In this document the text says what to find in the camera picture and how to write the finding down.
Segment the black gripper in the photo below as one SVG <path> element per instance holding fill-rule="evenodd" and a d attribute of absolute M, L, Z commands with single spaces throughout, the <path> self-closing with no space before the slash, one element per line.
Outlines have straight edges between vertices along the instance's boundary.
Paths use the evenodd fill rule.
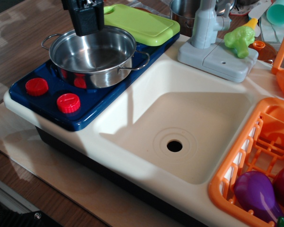
<path fill-rule="evenodd" d="M 76 35 L 86 36 L 104 27 L 103 0 L 61 0 L 68 10 Z"/>

